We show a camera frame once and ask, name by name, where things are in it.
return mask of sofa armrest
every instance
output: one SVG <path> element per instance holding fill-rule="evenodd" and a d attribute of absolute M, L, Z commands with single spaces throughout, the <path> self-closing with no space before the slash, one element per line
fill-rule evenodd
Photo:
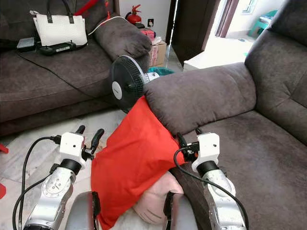
<path fill-rule="evenodd" d="M 145 96 L 172 134 L 245 113 L 256 104 L 255 84 L 244 63 L 162 76 L 145 85 Z"/>
<path fill-rule="evenodd" d="M 97 43 L 114 61 L 121 55 L 139 58 L 149 53 L 150 39 L 123 18 L 114 18 L 101 25 L 95 32 Z"/>

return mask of door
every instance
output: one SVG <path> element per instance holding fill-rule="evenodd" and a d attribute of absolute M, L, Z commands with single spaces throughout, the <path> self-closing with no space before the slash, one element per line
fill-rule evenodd
<path fill-rule="evenodd" d="M 171 45 L 182 65 L 185 60 L 204 50 L 219 2 L 220 0 L 177 0 L 177 11 L 170 10 L 169 25 L 172 24 L 174 13 L 176 14 Z M 168 26 L 168 35 L 171 28 L 172 26 Z"/>

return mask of cardboard box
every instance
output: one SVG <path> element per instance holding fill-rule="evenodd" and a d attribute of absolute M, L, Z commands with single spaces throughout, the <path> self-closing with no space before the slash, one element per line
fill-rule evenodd
<path fill-rule="evenodd" d="M 165 53 L 166 53 L 166 43 L 164 41 L 152 46 L 152 49 L 149 52 L 150 56 L 149 66 L 150 67 L 161 66 L 161 65 L 163 66 Z"/>

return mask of white wall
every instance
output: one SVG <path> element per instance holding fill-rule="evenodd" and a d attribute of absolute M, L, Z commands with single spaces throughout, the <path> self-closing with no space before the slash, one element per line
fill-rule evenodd
<path fill-rule="evenodd" d="M 258 18 L 273 10 L 278 10 L 285 0 L 258 0 L 251 14 L 242 14 L 246 0 L 240 0 L 234 17 L 229 26 L 227 36 L 233 32 L 249 31 Z"/>
<path fill-rule="evenodd" d="M 170 0 L 119 0 L 119 11 L 122 17 L 125 17 L 131 11 L 132 6 L 141 4 L 138 8 L 141 13 L 138 15 L 142 18 L 142 23 L 147 27 L 147 21 L 154 19 L 152 30 L 157 32 L 157 36 L 165 39 Z"/>

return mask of green stool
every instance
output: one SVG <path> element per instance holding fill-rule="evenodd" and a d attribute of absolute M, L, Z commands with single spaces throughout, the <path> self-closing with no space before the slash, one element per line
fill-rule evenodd
<path fill-rule="evenodd" d="M 273 19 L 273 17 L 275 16 L 275 14 L 277 13 L 277 11 L 271 11 L 271 12 L 268 12 L 267 14 L 261 16 L 257 22 L 255 23 L 254 27 L 250 30 L 249 32 L 249 36 L 252 37 L 254 31 L 259 27 L 260 30 L 259 30 L 259 34 L 262 33 L 262 31 L 268 27 L 268 25 L 270 24 L 271 20 Z"/>

